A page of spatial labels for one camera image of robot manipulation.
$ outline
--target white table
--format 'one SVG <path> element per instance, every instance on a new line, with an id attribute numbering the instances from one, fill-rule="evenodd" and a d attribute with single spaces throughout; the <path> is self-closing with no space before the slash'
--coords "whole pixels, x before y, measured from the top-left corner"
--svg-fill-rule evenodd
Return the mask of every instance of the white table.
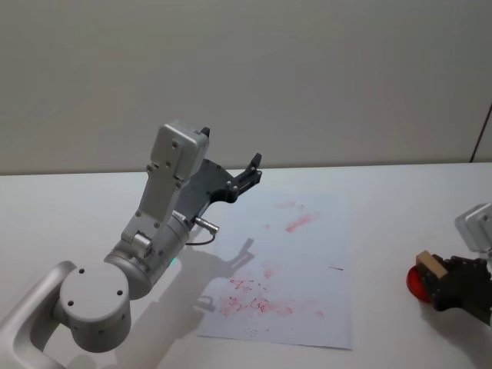
<path id="1" fill-rule="evenodd" d="M 145 181 L 142 173 L 0 178 L 4 308 L 33 272 L 65 259 L 79 266 L 101 260 L 135 211 Z M 132 303 L 132 332 L 115 351 L 88 354 L 64 327 L 46 351 L 70 369 L 492 367 L 487 326 L 462 311 L 433 312 L 405 285 L 419 251 L 474 257 L 454 219 L 492 198 L 492 165 L 269 169 L 261 186 L 345 199 L 352 351 L 195 337 L 190 331 L 200 315 L 191 306 L 203 284 L 205 253 L 186 261 L 195 273 L 180 274 L 176 263 L 146 298 Z M 207 218 L 220 224 L 225 206 L 215 205 Z"/>

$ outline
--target white wall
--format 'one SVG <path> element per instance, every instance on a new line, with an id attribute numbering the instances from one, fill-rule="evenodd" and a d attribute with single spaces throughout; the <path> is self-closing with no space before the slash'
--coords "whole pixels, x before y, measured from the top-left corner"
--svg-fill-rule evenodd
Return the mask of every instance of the white wall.
<path id="1" fill-rule="evenodd" d="M 144 167 L 157 127 L 227 166 L 467 161 L 490 0 L 0 2 L 0 172 Z"/>

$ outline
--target red object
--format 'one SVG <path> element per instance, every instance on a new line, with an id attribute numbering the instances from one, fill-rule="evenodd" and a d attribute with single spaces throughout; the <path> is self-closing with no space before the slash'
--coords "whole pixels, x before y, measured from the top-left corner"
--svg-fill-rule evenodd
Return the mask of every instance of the red object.
<path id="1" fill-rule="evenodd" d="M 407 287 L 413 296 L 418 298 L 420 301 L 431 303 L 431 298 L 425 291 L 424 285 L 422 284 L 421 277 L 418 275 L 417 266 L 413 266 L 407 274 Z"/>

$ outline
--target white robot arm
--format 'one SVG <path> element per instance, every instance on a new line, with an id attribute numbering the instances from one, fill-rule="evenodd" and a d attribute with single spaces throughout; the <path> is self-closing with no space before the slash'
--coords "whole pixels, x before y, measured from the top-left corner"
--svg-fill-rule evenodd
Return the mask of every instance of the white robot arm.
<path id="1" fill-rule="evenodd" d="M 210 130 L 179 121 L 159 129 L 137 211 L 104 262 L 75 267 L 64 261 L 45 275 L 0 322 L 0 367 L 62 369 L 43 353 L 59 324 L 90 352 L 117 347 L 131 327 L 130 300 L 144 297 L 201 226 L 212 240 L 218 227 L 201 218 L 216 201 L 235 202 L 259 183 L 256 154 L 237 177 L 204 159 Z"/>

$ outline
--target pink scribble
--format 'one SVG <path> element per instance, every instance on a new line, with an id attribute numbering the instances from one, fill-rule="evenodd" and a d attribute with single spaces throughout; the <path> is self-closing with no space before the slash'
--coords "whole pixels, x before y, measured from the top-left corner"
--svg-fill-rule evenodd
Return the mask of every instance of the pink scribble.
<path id="1" fill-rule="evenodd" d="M 286 306 L 286 307 L 281 307 L 280 309 L 277 310 L 277 314 L 279 317 L 288 317 L 289 315 L 291 315 L 294 311 Z"/>
<path id="2" fill-rule="evenodd" d="M 250 288 L 248 286 L 245 286 L 244 283 L 246 283 L 246 282 L 254 282 L 254 281 L 244 281 L 244 280 L 241 280 L 241 279 L 230 279 L 229 281 L 236 286 L 235 290 L 242 289 L 242 290 L 249 290 L 249 291 L 251 291 L 252 288 Z"/>
<path id="3" fill-rule="evenodd" d="M 317 317 L 317 318 L 319 318 L 319 319 L 324 319 L 324 313 L 323 313 L 323 311 L 316 311 L 314 313 L 314 316 Z"/>
<path id="4" fill-rule="evenodd" d="M 228 317 L 235 311 L 240 311 L 242 309 L 243 305 L 238 298 L 233 298 L 232 296 L 230 296 L 229 299 L 221 298 L 221 314 L 225 317 Z"/>
<path id="5" fill-rule="evenodd" d="M 275 205 L 276 208 L 293 208 L 296 205 L 297 201 L 286 201 L 280 202 Z"/>
<path id="6" fill-rule="evenodd" d="M 262 297 L 254 298 L 249 306 L 250 308 L 258 309 L 262 313 L 268 313 L 277 308 L 275 303 L 271 303 L 269 300 Z"/>
<path id="7" fill-rule="evenodd" d="M 266 271 L 263 272 L 263 275 L 265 278 L 270 278 L 272 275 L 274 275 L 275 272 L 273 269 L 269 268 Z"/>
<path id="8" fill-rule="evenodd" d="M 306 214 L 300 217 L 299 219 L 297 219 L 296 221 L 290 223 L 288 227 L 285 228 L 285 230 L 289 233 L 294 233 L 300 226 L 305 225 L 307 223 L 311 223 L 316 218 L 317 217 L 313 214 Z"/>

